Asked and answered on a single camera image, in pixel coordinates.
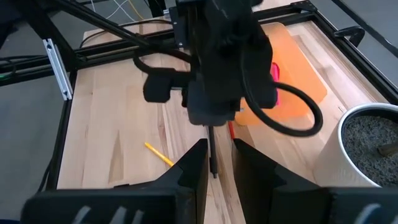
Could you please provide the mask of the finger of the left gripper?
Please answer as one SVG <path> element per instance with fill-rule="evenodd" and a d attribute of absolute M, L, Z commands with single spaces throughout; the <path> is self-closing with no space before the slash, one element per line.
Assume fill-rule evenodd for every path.
<path fill-rule="evenodd" d="M 239 109 L 241 100 L 241 86 L 237 79 L 227 79 L 216 85 L 215 101 L 220 107 L 220 115 L 215 126 L 222 126 L 232 121 Z"/>
<path fill-rule="evenodd" d="M 210 113 L 210 103 L 202 84 L 198 81 L 191 81 L 188 85 L 187 111 L 188 118 L 193 125 L 215 125 L 215 119 Z"/>

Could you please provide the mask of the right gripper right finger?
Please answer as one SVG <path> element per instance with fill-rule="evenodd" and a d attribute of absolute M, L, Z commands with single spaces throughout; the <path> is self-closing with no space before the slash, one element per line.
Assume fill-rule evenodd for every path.
<path fill-rule="evenodd" d="M 320 187 L 242 139 L 232 160 L 247 224 L 398 224 L 398 189 Z"/>

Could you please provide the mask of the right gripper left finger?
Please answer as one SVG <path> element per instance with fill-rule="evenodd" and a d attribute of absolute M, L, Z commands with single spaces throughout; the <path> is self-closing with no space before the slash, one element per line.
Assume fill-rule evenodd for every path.
<path fill-rule="evenodd" d="M 208 141 L 199 139 L 151 182 L 38 193 L 21 224 L 203 224 L 207 186 Z"/>

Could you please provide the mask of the silver aluminium bracket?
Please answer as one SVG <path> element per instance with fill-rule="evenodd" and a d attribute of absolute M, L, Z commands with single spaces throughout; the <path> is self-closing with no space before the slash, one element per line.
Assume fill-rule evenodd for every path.
<path fill-rule="evenodd" d="M 59 49 L 52 39 L 43 39 L 42 41 L 44 43 L 52 70 L 57 79 L 63 100 L 71 100 L 73 98 L 73 90 Z"/>

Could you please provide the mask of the dark potting soil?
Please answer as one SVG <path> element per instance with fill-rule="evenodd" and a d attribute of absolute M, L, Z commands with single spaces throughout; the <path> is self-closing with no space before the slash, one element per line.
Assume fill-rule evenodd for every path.
<path fill-rule="evenodd" d="M 345 122 L 343 145 L 354 165 L 381 187 L 398 187 L 398 153 L 383 157 L 379 146 L 398 142 L 398 123 L 379 116 Z"/>

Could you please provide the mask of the orange translucent plastic tray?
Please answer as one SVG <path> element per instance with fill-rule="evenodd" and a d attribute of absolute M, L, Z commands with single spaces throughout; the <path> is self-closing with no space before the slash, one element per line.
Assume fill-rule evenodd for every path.
<path fill-rule="evenodd" d="M 281 23 L 262 26 L 273 49 L 272 62 L 280 68 L 279 82 L 302 90 L 316 103 L 323 101 L 327 90 L 298 44 Z M 308 106 L 297 96 L 279 91 L 280 104 L 272 109 L 264 109 L 274 121 L 292 129 L 308 129 L 312 126 L 313 115 Z"/>

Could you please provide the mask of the black aluminium table frame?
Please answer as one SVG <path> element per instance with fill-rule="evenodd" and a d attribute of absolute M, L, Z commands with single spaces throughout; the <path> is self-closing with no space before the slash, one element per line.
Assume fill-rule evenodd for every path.
<path fill-rule="evenodd" d="M 312 21 L 388 102 L 398 103 L 398 86 L 388 80 L 358 50 L 358 45 L 365 33 L 369 33 L 397 58 L 398 48 L 369 26 L 343 1 L 332 1 L 349 15 L 357 25 L 338 30 L 309 0 L 256 11 L 254 16 L 260 24 L 280 22 L 289 26 Z M 117 41 L 108 42 L 107 44 L 72 49 L 52 23 L 47 13 L 39 6 L 37 0 L 9 0 L 9 3 L 19 11 L 39 37 L 52 39 L 57 45 L 61 56 L 64 57 L 63 63 L 69 74 L 68 77 L 72 88 L 75 87 L 77 72 L 81 69 L 154 53 L 175 55 L 178 48 L 186 46 L 186 43 L 179 44 L 177 42 L 179 33 L 190 25 L 190 20 L 187 16 L 178 15 L 178 19 L 183 20 L 182 25 L 178 23 L 178 20 L 174 20 L 171 21 L 172 29 L 139 35 L 124 29 L 123 26 L 108 21 L 79 2 L 53 0 L 53 4 L 58 10 L 71 14 L 119 38 Z M 53 74 L 48 56 L 28 55 L 3 58 L 0 64 L 0 86 L 36 80 Z"/>

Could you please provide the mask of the white ribbed plant pot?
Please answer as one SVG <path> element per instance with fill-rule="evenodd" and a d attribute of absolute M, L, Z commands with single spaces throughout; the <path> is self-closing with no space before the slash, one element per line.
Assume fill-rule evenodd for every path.
<path fill-rule="evenodd" d="M 345 122 L 360 115 L 379 115 L 397 122 L 398 106 L 387 103 L 365 103 L 345 112 L 314 163 L 313 176 L 316 184 L 323 187 L 379 187 L 354 165 L 343 145 Z"/>

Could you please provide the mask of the pink pen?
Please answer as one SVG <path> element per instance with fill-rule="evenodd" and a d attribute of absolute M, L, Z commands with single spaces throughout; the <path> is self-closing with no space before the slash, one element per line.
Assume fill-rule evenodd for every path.
<path fill-rule="evenodd" d="M 280 68 L 278 66 L 278 64 L 276 64 L 275 62 L 272 62 L 271 64 L 271 75 L 273 77 L 273 80 L 275 82 L 278 82 L 280 79 Z M 279 98 L 279 91 L 276 90 L 276 96 L 277 96 L 277 101 L 276 101 L 276 106 L 280 104 L 280 98 Z"/>

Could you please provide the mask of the yellow pencil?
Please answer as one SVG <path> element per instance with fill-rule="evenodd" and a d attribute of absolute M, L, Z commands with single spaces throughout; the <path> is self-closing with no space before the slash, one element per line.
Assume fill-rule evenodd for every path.
<path fill-rule="evenodd" d="M 144 143 L 145 147 L 148 148 L 150 151 L 152 151 L 157 157 L 159 157 L 161 160 L 163 160 L 167 165 L 172 167 L 174 163 L 167 157 L 165 157 L 162 153 L 160 153 L 158 150 L 156 150 L 152 145 L 150 145 L 148 142 Z"/>

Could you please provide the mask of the thick black pen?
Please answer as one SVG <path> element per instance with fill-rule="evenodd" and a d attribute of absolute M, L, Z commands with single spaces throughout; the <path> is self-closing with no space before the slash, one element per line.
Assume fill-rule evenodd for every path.
<path fill-rule="evenodd" d="M 215 135 L 212 126 L 208 127 L 208 140 L 210 143 L 210 172 L 213 174 L 213 178 L 216 179 L 218 176 L 218 168 L 216 160 Z"/>

